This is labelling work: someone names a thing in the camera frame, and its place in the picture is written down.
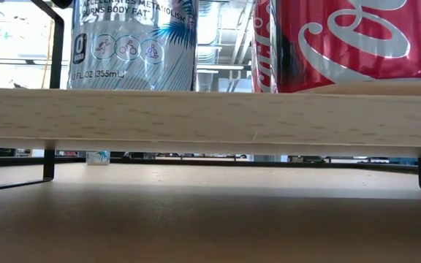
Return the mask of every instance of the circular icon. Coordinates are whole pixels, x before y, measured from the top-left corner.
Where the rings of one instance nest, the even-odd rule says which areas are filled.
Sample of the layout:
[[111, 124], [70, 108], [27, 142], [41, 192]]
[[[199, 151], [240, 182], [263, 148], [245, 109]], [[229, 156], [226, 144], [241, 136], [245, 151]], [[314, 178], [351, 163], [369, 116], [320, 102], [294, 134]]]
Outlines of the circular icon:
[[140, 55], [140, 43], [135, 37], [122, 36], [116, 41], [116, 56], [125, 61], [136, 59]]
[[164, 60], [164, 48], [157, 41], [147, 39], [140, 44], [140, 57], [149, 64], [159, 64]]
[[262, 19], [261, 18], [254, 18], [254, 27], [255, 28], [261, 28], [262, 27]]
[[110, 58], [115, 54], [115, 39], [107, 34], [99, 35], [92, 43], [92, 54], [97, 59]]

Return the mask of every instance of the wooden shelf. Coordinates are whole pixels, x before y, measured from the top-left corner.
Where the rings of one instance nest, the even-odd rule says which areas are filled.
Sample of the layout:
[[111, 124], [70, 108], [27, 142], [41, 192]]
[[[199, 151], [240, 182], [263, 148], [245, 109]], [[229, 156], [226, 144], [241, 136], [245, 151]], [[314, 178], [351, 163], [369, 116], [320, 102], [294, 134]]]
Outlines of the wooden shelf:
[[421, 156], [421, 96], [0, 89], [0, 147]]

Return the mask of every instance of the soda can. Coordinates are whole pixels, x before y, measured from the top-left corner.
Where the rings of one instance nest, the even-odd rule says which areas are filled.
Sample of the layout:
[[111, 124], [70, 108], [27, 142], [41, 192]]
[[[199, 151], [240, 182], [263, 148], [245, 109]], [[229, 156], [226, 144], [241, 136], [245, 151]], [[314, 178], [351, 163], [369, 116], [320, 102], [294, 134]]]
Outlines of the soda can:
[[110, 152], [106, 150], [89, 151], [86, 154], [86, 163], [93, 165], [107, 165], [110, 163]]
[[75, 0], [68, 87], [190, 91], [197, 0]]
[[270, 93], [270, 0], [256, 0], [251, 69], [254, 93]]
[[272, 0], [271, 7], [278, 92], [421, 80], [421, 0]]

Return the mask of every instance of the coca-cola can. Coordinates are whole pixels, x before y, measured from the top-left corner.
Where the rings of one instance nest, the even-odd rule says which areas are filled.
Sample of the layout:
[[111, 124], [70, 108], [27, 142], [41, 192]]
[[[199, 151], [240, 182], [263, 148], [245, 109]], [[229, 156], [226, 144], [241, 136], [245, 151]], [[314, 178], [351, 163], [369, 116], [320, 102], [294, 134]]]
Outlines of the coca-cola can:
[[253, 16], [252, 45], [253, 92], [270, 92], [270, 0], [256, 0]]
[[271, 7], [278, 92], [421, 80], [421, 0], [271, 0]]

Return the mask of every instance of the brown table surface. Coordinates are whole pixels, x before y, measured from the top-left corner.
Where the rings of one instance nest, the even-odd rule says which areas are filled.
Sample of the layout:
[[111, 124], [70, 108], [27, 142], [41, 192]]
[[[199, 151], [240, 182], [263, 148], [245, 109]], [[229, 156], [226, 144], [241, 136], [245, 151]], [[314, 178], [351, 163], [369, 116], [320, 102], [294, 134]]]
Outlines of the brown table surface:
[[421, 190], [354, 169], [60, 164], [0, 190], [0, 262], [421, 262]]

